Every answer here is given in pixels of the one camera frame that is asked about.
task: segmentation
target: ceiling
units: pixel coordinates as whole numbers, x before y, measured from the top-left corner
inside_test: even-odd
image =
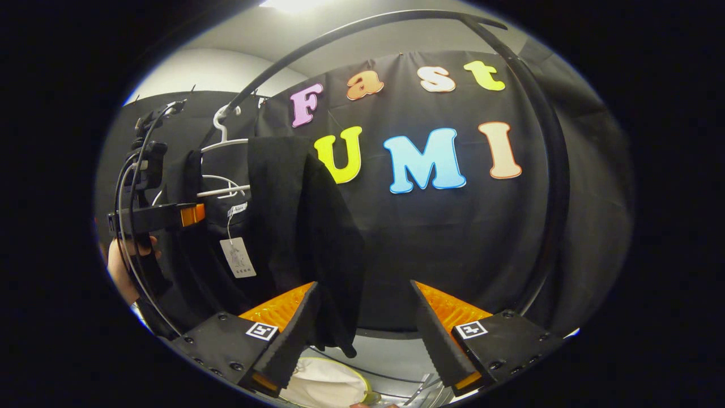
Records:
[[[366,17],[407,9],[443,9],[501,21],[509,27],[508,30],[487,28],[516,53],[527,39],[526,34],[510,23],[463,1],[331,0],[310,11],[295,14],[268,7],[250,7],[197,36],[182,49],[224,49],[275,62],[335,28]],[[445,49],[493,52],[488,44],[458,21],[414,20],[382,25],[343,37],[310,52],[288,68],[312,77],[383,55]]]

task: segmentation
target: white wall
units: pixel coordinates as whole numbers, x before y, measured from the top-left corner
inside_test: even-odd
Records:
[[[125,104],[170,92],[230,91],[239,92],[272,63],[252,55],[222,49],[182,49],[168,57],[145,77]],[[271,97],[306,76],[288,68],[259,87],[259,94]]]

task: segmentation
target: pink letter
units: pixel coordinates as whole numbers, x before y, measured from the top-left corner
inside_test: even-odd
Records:
[[[303,89],[296,94],[289,97],[293,102],[294,106],[294,120],[292,121],[292,127],[304,125],[312,121],[312,115],[307,109],[317,109],[317,95],[322,92],[322,84],[316,83],[310,88]]]

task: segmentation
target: blue letter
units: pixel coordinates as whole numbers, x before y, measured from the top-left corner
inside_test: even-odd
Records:
[[[383,147],[390,151],[393,160],[393,184],[390,192],[401,194],[411,192],[413,183],[408,181],[407,172],[421,189],[428,186],[433,166],[436,166],[436,178],[433,187],[437,189],[457,189],[465,186],[465,177],[458,171],[458,162],[455,158],[453,139],[456,137],[455,129],[440,128],[428,135],[428,142],[423,154],[415,148],[413,143],[405,136],[396,136],[387,139]]]

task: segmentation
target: foam letter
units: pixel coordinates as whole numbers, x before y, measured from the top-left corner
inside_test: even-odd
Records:
[[[503,122],[486,122],[478,126],[478,131],[486,135],[491,147],[494,166],[490,174],[494,179],[512,179],[521,174],[521,166],[513,160],[508,131],[511,126]]]
[[[340,137],[347,144],[347,166],[344,168],[335,167],[335,157],[332,153],[332,144],[335,142],[335,136],[325,136],[319,138],[315,142],[315,149],[318,151],[318,157],[320,161],[325,163],[325,167],[332,174],[332,178],[335,179],[337,184],[347,183],[354,179],[360,172],[360,133],[363,128],[359,126],[353,126],[347,128],[340,133]]]
[[[294,120],[292,121],[293,128],[312,121],[312,115],[307,111],[307,109],[317,109],[317,95],[315,94],[319,94],[321,92],[322,84],[316,83],[315,85],[303,89],[289,97],[294,107]]]
[[[494,80],[491,74],[496,73],[496,68],[489,67],[481,61],[473,61],[463,66],[464,70],[471,71],[476,82],[489,91],[500,91],[506,85],[501,81]]]
[[[421,86],[428,92],[451,92],[455,89],[455,82],[448,78],[448,71],[443,67],[421,67],[418,77],[422,79]]]
[[[456,131],[452,128],[435,129],[428,135],[423,154],[415,148],[406,136],[387,139],[383,147],[390,151],[393,160],[393,184],[390,192],[401,194],[413,190],[413,183],[408,181],[407,172],[421,189],[428,186],[433,166],[436,166],[436,178],[433,187],[437,189],[455,189],[465,186],[465,177],[458,170],[453,139]]]
[[[347,99],[354,101],[365,95],[377,94],[385,84],[380,82],[375,71],[363,71],[350,78],[347,85],[350,87],[347,90]]]

